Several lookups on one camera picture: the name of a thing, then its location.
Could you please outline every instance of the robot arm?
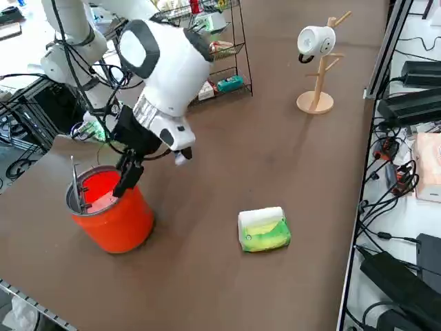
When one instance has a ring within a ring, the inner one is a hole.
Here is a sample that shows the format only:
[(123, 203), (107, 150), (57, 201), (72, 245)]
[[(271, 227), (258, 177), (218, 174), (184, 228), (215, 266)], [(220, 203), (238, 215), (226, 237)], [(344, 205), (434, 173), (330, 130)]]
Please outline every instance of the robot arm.
[[(56, 31), (60, 32), (61, 22), (69, 58), (74, 59), (68, 63), (65, 45), (56, 43), (41, 60), (45, 73), (74, 87), (78, 82), (91, 101), (93, 110), (89, 111), (107, 113), (114, 90), (87, 72), (107, 51), (105, 38), (89, 24), (81, 0), (42, 3)], [(208, 78), (213, 59), (208, 44), (195, 32), (152, 21), (158, 10), (150, 0), (96, 0), (95, 4), (130, 20), (121, 34), (119, 56), (121, 63), (145, 83), (133, 110), (125, 106), (118, 123), (110, 124), (106, 118), (112, 138), (127, 146), (117, 165), (122, 177), (114, 195), (121, 196), (141, 176), (144, 156), (156, 152), (162, 142), (175, 152), (176, 164), (192, 158), (195, 136), (184, 116)]]

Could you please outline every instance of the white cup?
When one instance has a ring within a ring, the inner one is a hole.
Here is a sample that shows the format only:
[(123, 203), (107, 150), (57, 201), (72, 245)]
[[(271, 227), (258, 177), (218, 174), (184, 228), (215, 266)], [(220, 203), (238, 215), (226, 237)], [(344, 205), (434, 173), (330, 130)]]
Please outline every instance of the white cup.
[(328, 55), (335, 44), (336, 33), (329, 26), (307, 26), (297, 38), (298, 51), (309, 57)]

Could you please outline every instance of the tissue pack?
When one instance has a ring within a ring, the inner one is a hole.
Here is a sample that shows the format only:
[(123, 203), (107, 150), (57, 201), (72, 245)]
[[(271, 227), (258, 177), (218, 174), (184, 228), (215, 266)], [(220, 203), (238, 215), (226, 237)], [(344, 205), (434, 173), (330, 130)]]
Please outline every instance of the tissue pack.
[(245, 252), (260, 252), (289, 245), (289, 231), (281, 207), (248, 210), (239, 213), (239, 241)]

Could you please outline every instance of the table surface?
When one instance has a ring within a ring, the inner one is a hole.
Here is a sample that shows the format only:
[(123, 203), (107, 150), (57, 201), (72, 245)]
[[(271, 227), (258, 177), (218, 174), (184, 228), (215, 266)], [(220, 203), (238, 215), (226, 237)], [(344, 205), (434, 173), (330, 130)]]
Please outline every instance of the table surface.
[[(242, 3), (254, 96), (191, 108), (194, 159), (179, 168), (172, 157), (145, 164), (139, 186), (157, 219), (145, 245), (106, 254), (71, 220), (70, 155), (84, 170), (99, 146), (57, 139), (0, 196), (2, 279), (80, 330), (335, 328), (371, 117), (362, 91), (386, 8)], [(325, 81), (334, 109), (313, 117), (296, 109), (296, 98), (314, 88), (303, 77), (318, 62), (298, 62), (297, 34), (347, 10), (336, 46), (346, 57)], [(115, 161), (108, 153), (101, 163)], [(238, 213), (275, 205), (286, 212), (290, 246), (242, 253)]]

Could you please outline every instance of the wire shelf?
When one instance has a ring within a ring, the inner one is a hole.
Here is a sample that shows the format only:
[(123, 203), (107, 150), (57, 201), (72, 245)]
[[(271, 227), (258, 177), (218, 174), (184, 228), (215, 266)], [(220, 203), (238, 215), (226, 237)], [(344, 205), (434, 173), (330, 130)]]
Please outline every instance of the wire shelf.
[(177, 7), (169, 10), (162, 10), (154, 15), (155, 19), (168, 19), (169, 21), (177, 19), (188, 19), (192, 13), (192, 7), (202, 8), (202, 12), (213, 12), (216, 10), (224, 11), (238, 6), (239, 0), (200, 0), (198, 3), (188, 6)]
[(252, 85), (251, 83), (249, 83), (247, 81), (247, 77), (243, 76), (239, 73), (237, 73), (237, 68), (236, 67), (230, 67), (221, 71), (216, 71), (210, 74), (209, 76), (209, 80), (214, 83), (217, 84), (219, 81), (222, 81), (223, 79), (229, 78), (231, 76), (234, 76), (235, 74), (239, 74), (242, 78), (243, 78), (243, 84), (242, 86), (240, 86), (239, 88), (229, 91), (229, 92), (215, 92), (214, 96), (211, 98), (207, 98), (207, 99), (203, 99), (203, 100), (199, 100), (198, 97), (196, 97), (191, 103), (190, 106), (195, 106), (195, 105), (199, 105), (201, 103), (205, 103), (206, 101), (209, 100), (214, 100), (217, 99), (219, 97), (223, 97), (224, 95), (227, 94), (244, 94), (246, 92), (251, 93), (252, 92)]
[(238, 43), (232, 47), (225, 48), (223, 50), (217, 50), (215, 52), (210, 53), (215, 61), (219, 61), (222, 59), (226, 59), (228, 57), (232, 57), (234, 55), (239, 54), (239, 52), (242, 50), (245, 43)]

